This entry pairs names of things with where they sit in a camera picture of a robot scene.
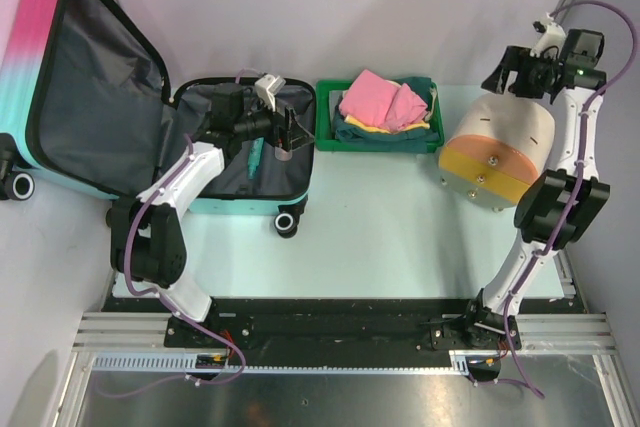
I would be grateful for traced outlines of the green plastic tray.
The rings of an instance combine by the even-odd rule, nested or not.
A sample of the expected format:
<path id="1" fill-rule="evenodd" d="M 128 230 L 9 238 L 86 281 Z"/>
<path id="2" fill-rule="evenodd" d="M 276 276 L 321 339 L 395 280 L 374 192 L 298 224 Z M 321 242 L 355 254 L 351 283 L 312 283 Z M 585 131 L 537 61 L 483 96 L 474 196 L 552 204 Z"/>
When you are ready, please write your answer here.
<path id="1" fill-rule="evenodd" d="M 396 78 L 395 81 L 400 83 L 401 78 Z M 331 90 L 345 91 L 353 83 L 352 80 L 337 80 L 337 79 L 325 79 L 320 80 L 316 84 L 316 125 L 315 125 L 315 145 L 320 151 L 330 151 L 326 147 L 328 145 L 328 112 L 327 101 L 328 94 Z"/>

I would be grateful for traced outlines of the yellow towel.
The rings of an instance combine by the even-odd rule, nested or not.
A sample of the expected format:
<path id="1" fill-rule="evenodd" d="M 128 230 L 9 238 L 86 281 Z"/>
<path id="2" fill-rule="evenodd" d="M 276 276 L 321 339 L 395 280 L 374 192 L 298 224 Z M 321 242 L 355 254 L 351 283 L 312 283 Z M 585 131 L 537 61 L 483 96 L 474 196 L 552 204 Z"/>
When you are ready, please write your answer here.
<path id="1" fill-rule="evenodd" d="M 375 127 L 375 126 L 370 126 L 367 124 L 362 123 L 361 121 L 359 121 L 358 119 L 356 119 L 355 117 L 348 115 L 345 118 L 345 122 L 347 124 L 356 126 L 364 131 L 370 132 L 370 133 L 381 133 L 381 134 L 399 134 L 401 132 L 408 132 L 408 131 L 412 131 L 412 130 L 428 130 L 430 128 L 430 123 L 429 122 L 418 122 L 418 123 L 414 123 L 414 124 L 409 124 L 407 126 L 405 126 L 404 128 L 400 129 L 400 130 L 388 130 L 388 129 L 384 129 L 384 128 L 380 128 L 380 127 Z"/>

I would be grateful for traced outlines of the pink cloth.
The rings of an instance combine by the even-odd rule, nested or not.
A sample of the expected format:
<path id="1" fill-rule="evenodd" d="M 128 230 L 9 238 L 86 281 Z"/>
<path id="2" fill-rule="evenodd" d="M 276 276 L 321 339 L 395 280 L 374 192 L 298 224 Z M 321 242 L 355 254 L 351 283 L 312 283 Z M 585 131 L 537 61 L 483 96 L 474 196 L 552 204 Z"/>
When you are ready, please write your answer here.
<path id="1" fill-rule="evenodd" d="M 428 122 L 429 104 L 407 82 L 384 79 L 370 70 L 359 74 L 343 93 L 338 111 L 364 124 L 400 130 L 409 124 Z"/>

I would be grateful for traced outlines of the dark green shorts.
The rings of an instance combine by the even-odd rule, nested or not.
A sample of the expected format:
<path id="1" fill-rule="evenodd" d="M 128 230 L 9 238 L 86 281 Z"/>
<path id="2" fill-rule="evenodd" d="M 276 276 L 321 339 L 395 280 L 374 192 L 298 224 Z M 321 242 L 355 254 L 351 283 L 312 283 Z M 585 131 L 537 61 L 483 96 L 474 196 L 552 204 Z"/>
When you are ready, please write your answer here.
<path id="1" fill-rule="evenodd" d="M 429 104 L 430 128 L 399 134 L 370 133 L 347 124 L 338 111 L 338 104 L 345 92 L 331 90 L 328 94 L 328 145 L 327 150 L 341 152 L 411 153 L 430 154 L 444 145 L 444 133 L 439 111 L 438 88 L 429 77 L 405 77 L 400 83 L 409 86 Z"/>

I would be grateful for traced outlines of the pink and teal kids suitcase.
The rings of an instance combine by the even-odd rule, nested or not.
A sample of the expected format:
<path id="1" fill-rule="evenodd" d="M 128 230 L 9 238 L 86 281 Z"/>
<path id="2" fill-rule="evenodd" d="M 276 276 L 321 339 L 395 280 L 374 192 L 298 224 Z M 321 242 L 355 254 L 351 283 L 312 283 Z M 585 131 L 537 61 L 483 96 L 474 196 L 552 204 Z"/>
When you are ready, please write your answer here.
<path id="1" fill-rule="evenodd" d="M 115 0 L 19 0 L 1 63 L 1 196 L 24 201 L 35 178 L 96 197 L 133 197 L 179 158 L 185 137 L 226 85 L 258 106 L 262 77 L 209 77 L 173 88 L 162 56 Z M 286 79 L 277 97 L 311 134 L 316 95 Z M 201 192 L 197 213 L 266 215 L 295 233 L 308 201 L 314 149 L 288 162 L 264 142 L 256 177 L 247 177 L 253 141 Z"/>

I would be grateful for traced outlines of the clear plastic bottle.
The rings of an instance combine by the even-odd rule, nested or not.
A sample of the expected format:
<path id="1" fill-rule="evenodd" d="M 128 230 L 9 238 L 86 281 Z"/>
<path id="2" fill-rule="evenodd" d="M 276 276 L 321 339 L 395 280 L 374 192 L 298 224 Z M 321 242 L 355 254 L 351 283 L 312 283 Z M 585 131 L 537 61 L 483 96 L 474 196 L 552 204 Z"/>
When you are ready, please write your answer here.
<path id="1" fill-rule="evenodd" d="M 286 151 L 282 148 L 275 148 L 274 156 L 280 162 L 288 162 L 292 159 L 293 153 L 291 151 Z"/>

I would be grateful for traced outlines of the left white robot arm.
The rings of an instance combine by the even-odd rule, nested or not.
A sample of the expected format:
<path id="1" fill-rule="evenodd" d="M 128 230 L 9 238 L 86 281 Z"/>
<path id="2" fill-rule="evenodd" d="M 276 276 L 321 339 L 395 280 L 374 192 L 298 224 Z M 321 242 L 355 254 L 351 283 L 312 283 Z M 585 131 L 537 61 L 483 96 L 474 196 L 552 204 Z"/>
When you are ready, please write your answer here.
<path id="1" fill-rule="evenodd" d="M 136 197 L 119 198 L 110 210 L 111 265 L 123 273 L 129 291 L 165 301 L 175 316 L 188 320 L 186 334 L 197 345 L 214 344 L 221 323 L 209 315 L 211 297 L 186 273 L 188 254 L 181 221 L 205 187 L 224 172 L 243 143 L 264 140 L 280 154 L 310 145 L 313 135 L 292 107 L 277 95 L 286 81 L 265 74 L 254 84 L 258 106 L 245 111 L 243 88 L 226 85 L 213 97 L 197 129 L 186 135 L 180 158 L 152 186 Z"/>

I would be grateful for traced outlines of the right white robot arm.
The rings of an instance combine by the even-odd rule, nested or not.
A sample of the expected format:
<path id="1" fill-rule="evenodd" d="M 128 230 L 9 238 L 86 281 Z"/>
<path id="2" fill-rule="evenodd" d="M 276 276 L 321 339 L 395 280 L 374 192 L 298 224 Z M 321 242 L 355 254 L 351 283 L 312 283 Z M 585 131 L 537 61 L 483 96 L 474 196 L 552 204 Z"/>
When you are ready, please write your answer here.
<path id="1" fill-rule="evenodd" d="M 548 34 L 541 40 L 541 47 L 507 47 L 481 84 L 492 94 L 559 101 L 567 119 L 558 165 L 524 193 L 514 217 L 518 235 L 507 258 L 466 308 L 461 335 L 471 348 L 491 349 L 517 336 L 515 317 L 535 274 L 581 238 L 610 195 L 595 166 L 597 116 L 607 89 L 607 75 L 597 68 L 605 36 L 571 29 L 559 40 Z"/>

